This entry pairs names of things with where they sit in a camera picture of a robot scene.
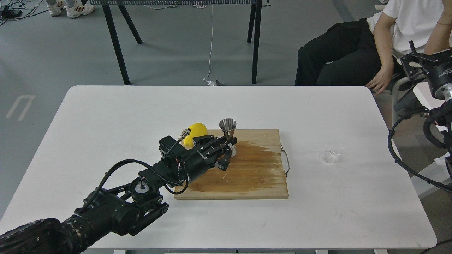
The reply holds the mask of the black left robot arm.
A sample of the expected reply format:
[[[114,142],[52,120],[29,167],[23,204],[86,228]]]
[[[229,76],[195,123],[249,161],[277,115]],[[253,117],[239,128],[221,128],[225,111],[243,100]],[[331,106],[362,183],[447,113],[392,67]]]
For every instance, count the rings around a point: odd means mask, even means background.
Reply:
[[[79,254],[108,233],[137,235],[168,210],[160,188],[169,192],[217,167],[225,171],[233,155],[236,137],[205,135],[194,138],[194,147],[181,145],[182,137],[159,141],[161,160],[149,165],[126,159],[116,163],[99,186],[84,199],[84,205],[67,220],[36,220],[1,236],[2,254]],[[112,189],[103,186],[121,166],[138,163],[145,167],[131,183]]]

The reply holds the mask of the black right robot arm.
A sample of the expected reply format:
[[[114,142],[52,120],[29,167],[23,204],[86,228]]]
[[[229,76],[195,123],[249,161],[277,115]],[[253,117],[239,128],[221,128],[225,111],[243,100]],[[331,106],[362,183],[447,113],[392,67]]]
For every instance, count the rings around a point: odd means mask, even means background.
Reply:
[[[425,137],[436,147],[444,148],[448,152],[451,152],[451,49],[443,50],[433,55],[427,55],[425,53],[417,53],[413,41],[410,41],[409,45],[411,53],[401,58],[406,76],[408,79],[413,80],[419,75],[424,74],[431,96],[434,99],[444,100],[444,103],[440,107],[431,110],[422,108],[405,114],[389,130],[388,140],[394,135],[394,129],[400,122],[412,114],[425,113],[428,114],[423,124]],[[432,124],[446,127],[445,131],[441,131],[443,142],[432,135],[430,130]]]

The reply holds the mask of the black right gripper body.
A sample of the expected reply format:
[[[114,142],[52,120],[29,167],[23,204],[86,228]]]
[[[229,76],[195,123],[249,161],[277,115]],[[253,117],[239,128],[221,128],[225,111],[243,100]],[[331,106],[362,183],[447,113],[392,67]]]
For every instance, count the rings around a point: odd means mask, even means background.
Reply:
[[[450,59],[439,59],[434,69],[426,75],[431,95],[435,99],[449,101],[452,97],[452,63]]]

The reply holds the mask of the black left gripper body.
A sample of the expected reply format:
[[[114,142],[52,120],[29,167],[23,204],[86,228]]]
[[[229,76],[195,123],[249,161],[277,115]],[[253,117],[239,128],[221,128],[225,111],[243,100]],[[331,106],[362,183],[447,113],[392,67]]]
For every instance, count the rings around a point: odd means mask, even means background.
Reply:
[[[186,149],[171,136],[159,141],[162,155],[158,163],[159,171],[175,177],[175,182],[189,183],[204,175],[211,168],[216,168],[216,161],[225,154],[225,149]]]

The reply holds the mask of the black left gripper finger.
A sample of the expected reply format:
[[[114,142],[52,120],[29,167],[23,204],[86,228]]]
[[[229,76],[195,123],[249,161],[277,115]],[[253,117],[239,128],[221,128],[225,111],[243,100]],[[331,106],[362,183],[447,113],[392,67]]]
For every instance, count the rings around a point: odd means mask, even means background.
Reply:
[[[216,161],[216,167],[222,171],[227,171],[232,156],[232,149],[225,149],[225,154]]]
[[[224,149],[227,146],[232,147],[236,145],[236,137],[232,137],[230,140],[226,136],[215,137],[213,135],[204,135],[193,138],[193,148],[194,149],[208,149],[208,148],[219,148]]]

